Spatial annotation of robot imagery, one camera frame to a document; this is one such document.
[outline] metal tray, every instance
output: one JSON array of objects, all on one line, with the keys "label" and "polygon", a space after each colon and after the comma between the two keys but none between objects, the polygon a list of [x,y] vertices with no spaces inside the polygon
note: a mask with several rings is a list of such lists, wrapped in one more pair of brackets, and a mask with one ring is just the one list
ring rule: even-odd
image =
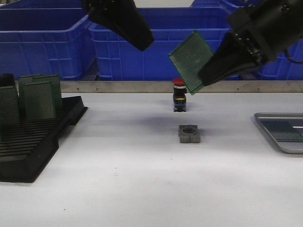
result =
[{"label": "metal tray", "polygon": [[303,113],[256,113],[255,119],[282,151],[303,154]]}]

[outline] gray block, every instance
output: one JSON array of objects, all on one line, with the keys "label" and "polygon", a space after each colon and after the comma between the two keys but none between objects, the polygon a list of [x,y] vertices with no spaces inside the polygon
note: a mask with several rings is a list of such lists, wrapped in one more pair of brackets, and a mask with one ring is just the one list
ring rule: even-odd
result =
[{"label": "gray block", "polygon": [[180,143],[200,143],[200,132],[197,125],[179,125]]}]

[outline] perforated pcb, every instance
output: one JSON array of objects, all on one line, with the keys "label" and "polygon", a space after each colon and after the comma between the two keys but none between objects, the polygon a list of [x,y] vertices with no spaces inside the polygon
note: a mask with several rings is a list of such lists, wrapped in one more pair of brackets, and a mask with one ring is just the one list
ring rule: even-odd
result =
[{"label": "perforated pcb", "polygon": [[20,107],[20,109],[25,109],[23,86],[25,84],[32,83],[33,77],[39,76],[39,75],[41,75],[41,74],[27,75],[27,76],[19,77],[19,107]]},{"label": "perforated pcb", "polygon": [[50,82],[25,84],[23,90],[28,121],[39,121],[56,117]]},{"label": "perforated pcb", "polygon": [[16,86],[0,87],[0,125],[20,122]]},{"label": "perforated pcb", "polygon": [[198,72],[209,61],[213,51],[198,31],[194,31],[169,54],[169,58],[193,95],[204,87]]},{"label": "perforated pcb", "polygon": [[33,82],[47,82],[50,81],[52,85],[52,93],[55,101],[56,110],[62,110],[62,95],[61,95],[61,86],[60,86],[60,76],[58,74],[54,75],[37,75],[33,76]]}]

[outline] black pcb rack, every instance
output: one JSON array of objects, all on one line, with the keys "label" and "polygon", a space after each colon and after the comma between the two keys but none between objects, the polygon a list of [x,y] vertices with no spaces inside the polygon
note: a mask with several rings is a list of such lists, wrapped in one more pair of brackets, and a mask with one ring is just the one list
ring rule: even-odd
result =
[{"label": "black pcb rack", "polygon": [[86,112],[80,96],[63,98],[56,119],[39,122],[21,120],[1,130],[0,181],[32,183],[58,150],[58,136],[75,125]]}]

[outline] white work surface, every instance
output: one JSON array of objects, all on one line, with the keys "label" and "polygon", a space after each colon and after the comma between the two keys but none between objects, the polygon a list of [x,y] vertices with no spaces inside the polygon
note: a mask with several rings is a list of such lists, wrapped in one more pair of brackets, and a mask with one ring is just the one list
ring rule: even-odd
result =
[{"label": "white work surface", "polygon": [[[0,183],[1,227],[302,227],[303,155],[272,146],[257,112],[303,94],[81,94],[89,109],[33,184]],[[198,125],[200,144],[178,126]]]}]

